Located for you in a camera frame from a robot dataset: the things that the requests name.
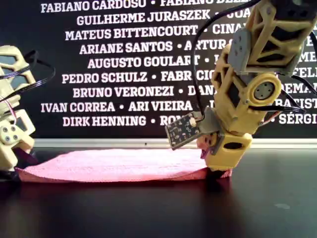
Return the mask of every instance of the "black backdrop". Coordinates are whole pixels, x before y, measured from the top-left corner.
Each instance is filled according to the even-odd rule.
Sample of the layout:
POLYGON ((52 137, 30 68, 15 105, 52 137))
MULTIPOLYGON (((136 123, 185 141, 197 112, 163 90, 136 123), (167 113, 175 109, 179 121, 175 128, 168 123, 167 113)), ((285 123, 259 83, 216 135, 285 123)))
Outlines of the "black backdrop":
MULTIPOLYGON (((131 4, 139 3, 140 5, 145 4, 145 7, 138 8, 119 8, 119 9, 103 9, 103 10, 93 10, 93 2, 86 1, 90 6, 90 10, 87 11, 67 11, 67 12, 46 12, 41 13, 42 3, 47 3, 45 10, 52 11, 53 8, 50 7, 50 3, 54 2, 44 2, 43 0, 10 0, 4 1, 1 4, 1 16, 0 16, 0 44, 1 45, 15 45, 23 53, 26 53, 32 49, 36 49, 40 52, 40 58, 42 60, 48 61, 53 64, 56 69, 56 77, 48 84, 36 88, 30 92, 26 92, 21 95, 21 108, 25 108, 29 113, 34 125, 36 127, 36 132, 34 133, 35 138, 166 138, 164 132, 164 121, 162 118, 167 116, 181 116, 188 111, 177 111, 177 108, 165 108, 168 111, 160 111, 155 107, 159 105, 159 101, 183 101, 187 102, 186 106, 191 106, 192 108, 185 108, 186 110, 197 109, 196 108, 196 98, 193 95, 189 95, 191 92, 188 86, 191 85, 191 81, 162 81, 163 77, 162 71, 174 71, 175 78, 176 71, 189 71, 190 66, 180 65, 180 66, 149 66, 145 67, 146 60, 155 57, 171 56, 174 57, 176 61, 177 57, 188 56, 190 54, 190 46, 186 45, 188 41, 191 41, 194 37, 192 33, 195 33, 198 26, 201 26, 205 21, 206 13, 213 15, 216 12, 222 11, 226 8, 233 7, 240 3, 239 0, 210 0, 205 2, 213 2, 212 4, 188 4, 187 3, 197 3, 204 2, 202 0, 183 0, 183 1, 163 1, 156 0, 145 1, 145 0, 127 0, 131 4), (177 2, 182 2, 183 5, 177 5, 177 2), (185 18, 183 10, 187 12, 187 18, 185 18), (140 13, 135 19, 142 19, 142 15, 146 19, 151 15, 151 12, 165 12, 164 14, 169 14, 172 17, 180 15, 180 19, 175 18, 166 19, 167 21, 154 21, 154 22, 134 22, 134 23, 114 23, 114 24, 96 24, 96 25, 78 25, 77 19, 81 19, 79 16, 89 16, 89 15, 100 15, 101 20, 104 15, 121 14, 123 17, 126 13, 140 13), (148 31, 152 30, 154 27, 162 27, 161 33, 166 33, 167 35, 145 37, 148 31), (175 26, 175 29, 189 29, 185 35, 170 35, 171 26, 175 26), (131 38, 114 37, 114 32, 119 31, 115 29, 122 28, 140 28, 143 27, 142 36, 131 38), (80 40, 79 34, 83 33, 83 30, 105 30, 105 32, 110 32, 111 37, 108 39, 89 39, 80 40), (77 40, 66 40, 66 32, 74 31, 73 37, 77 37, 77 40), (160 43, 165 45, 165 51, 155 51, 156 48, 150 48, 149 52, 134 52, 128 53, 127 51, 131 49, 131 46, 137 47, 134 44, 141 44, 142 42, 163 42, 160 43), (109 43, 120 43, 123 46, 123 50, 120 53, 102 53, 102 54, 80 54, 81 50, 87 49, 89 44, 109 44, 109 43), (110 67, 110 68, 89 68, 90 60, 94 59, 105 59, 105 58, 139 58, 142 62, 140 67, 110 67), (147 81, 146 82, 105 82, 106 73, 110 72, 146 72, 147 81), (66 77, 68 74, 97 74, 99 81, 97 83, 63 83, 63 76, 66 77), (148 97, 123 97, 122 95, 116 95, 116 93, 125 93, 128 95, 128 91, 131 89, 123 87, 149 87, 149 86, 173 86, 171 96, 148 96, 148 97), (76 98, 75 90, 80 90, 80 88, 108 88, 107 92, 112 91, 111 97, 91 97, 91 98, 76 98), (148 111, 129 111, 133 104, 131 102, 148 102, 148 111), (102 102, 104 105, 107 103, 107 107, 111 102, 113 102, 113 107, 115 112, 70 112, 71 106, 77 105, 80 108, 80 103, 92 103, 99 105, 102 102), (67 111, 58 112, 56 109, 58 107, 51 107, 54 103, 63 103, 66 105, 67 111), (55 109, 53 112, 48 112, 48 109, 55 109), (136 117, 144 116, 146 118, 146 123, 143 120, 139 120, 141 125, 137 126, 121 126, 109 125, 106 122, 114 122, 122 116, 133 116, 136 117), (65 118, 70 117, 89 117, 87 122, 90 126, 64 126, 65 118), (104 117, 104 124, 93 125, 93 117, 104 117)), ((232 30, 236 30, 243 23, 246 22, 250 11, 240 12, 238 15, 232 17, 225 17, 215 25, 208 29, 207 32, 202 36, 204 41, 203 44, 208 43, 204 48, 197 50, 197 55, 200 56, 198 60, 198 70, 205 70, 204 72, 212 72, 214 69, 215 55, 221 53, 221 48, 219 45, 221 43, 229 43, 232 37, 232 30)), ((303 54, 302 61, 298 65, 296 73, 299 76, 307 77, 311 83, 317 81, 315 75, 317 74, 316 68, 316 56, 313 52, 313 47, 311 43, 307 41, 305 48, 306 54, 303 54)), ((36 67, 33 70, 33 74, 36 79, 39 80, 46 76, 46 72, 42 70, 41 67, 36 67)), ((283 79, 283 84, 287 92, 289 92, 295 99, 300 99, 302 106, 308 109, 308 113, 303 117, 299 115, 286 115, 282 114, 275 120, 275 122, 260 128, 258 133, 255 135, 256 138, 315 138, 317 136, 316 130, 314 130, 317 123, 316 119, 316 98, 313 94, 305 93, 305 87, 296 81, 289 79, 283 79)), ((206 85, 210 87, 210 81, 208 76, 200 80, 200 85, 203 87, 206 85)), ((213 92, 209 91, 203 96, 203 101, 205 105, 211 105, 213 100, 213 92)), ((285 99, 280 99, 278 101, 280 104, 285 104, 287 101, 285 99)))

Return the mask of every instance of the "yellow robot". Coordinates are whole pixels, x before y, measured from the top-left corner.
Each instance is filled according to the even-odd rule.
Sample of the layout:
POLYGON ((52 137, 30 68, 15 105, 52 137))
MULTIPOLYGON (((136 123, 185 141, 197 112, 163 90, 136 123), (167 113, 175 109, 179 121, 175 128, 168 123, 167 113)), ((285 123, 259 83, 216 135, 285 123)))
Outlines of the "yellow robot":
POLYGON ((281 112, 305 111, 282 90, 278 74, 298 79, 316 93, 309 82, 293 75, 308 36, 317 49, 313 33, 317 22, 315 0, 251 0, 227 9, 199 30, 193 41, 192 55, 199 36, 209 25, 247 7, 253 9, 245 28, 235 32, 232 44, 223 49, 212 75, 211 84, 217 91, 214 108, 201 105, 193 66, 200 111, 191 112, 165 127, 173 150, 198 139, 197 146, 212 171, 235 168, 250 148, 252 135, 259 126, 269 123, 281 112), (273 105, 281 94, 291 100, 292 107, 273 105), (265 120, 268 112, 274 114, 265 120))
POLYGON ((14 149, 19 148, 30 153, 34 139, 30 135, 35 127, 25 110, 14 111, 19 105, 20 93, 46 83, 55 75, 35 81, 31 69, 40 63, 51 67, 37 59, 37 52, 32 51, 23 56, 14 46, 0 47, 0 171, 12 172, 18 163, 14 149))

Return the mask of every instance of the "circuit board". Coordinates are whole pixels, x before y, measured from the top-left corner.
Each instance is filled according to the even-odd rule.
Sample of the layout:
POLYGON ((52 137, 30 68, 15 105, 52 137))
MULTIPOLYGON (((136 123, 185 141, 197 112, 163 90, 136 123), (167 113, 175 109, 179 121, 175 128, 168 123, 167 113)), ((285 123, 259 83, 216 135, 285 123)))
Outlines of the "circuit board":
POLYGON ((188 114, 165 127, 172 150, 182 147, 201 135, 199 127, 191 125, 192 118, 193 115, 188 114))

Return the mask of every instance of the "pink cloth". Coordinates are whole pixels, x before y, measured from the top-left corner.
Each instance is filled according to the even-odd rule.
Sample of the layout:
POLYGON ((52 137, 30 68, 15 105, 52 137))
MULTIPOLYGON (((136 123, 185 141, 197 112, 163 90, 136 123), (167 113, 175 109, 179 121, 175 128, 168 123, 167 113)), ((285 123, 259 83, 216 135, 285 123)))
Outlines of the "pink cloth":
POLYGON ((108 149, 74 151, 18 169, 26 182, 120 182, 197 180, 207 175, 198 149, 108 149))

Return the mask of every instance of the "black table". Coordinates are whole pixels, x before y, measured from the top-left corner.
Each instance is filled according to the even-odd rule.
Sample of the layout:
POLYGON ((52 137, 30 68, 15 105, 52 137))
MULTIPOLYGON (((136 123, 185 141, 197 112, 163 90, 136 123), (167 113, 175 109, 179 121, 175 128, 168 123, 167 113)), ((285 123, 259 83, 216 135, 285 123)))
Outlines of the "black table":
POLYGON ((0 237, 316 238, 316 168, 316 150, 251 150, 231 182, 1 183, 0 237))

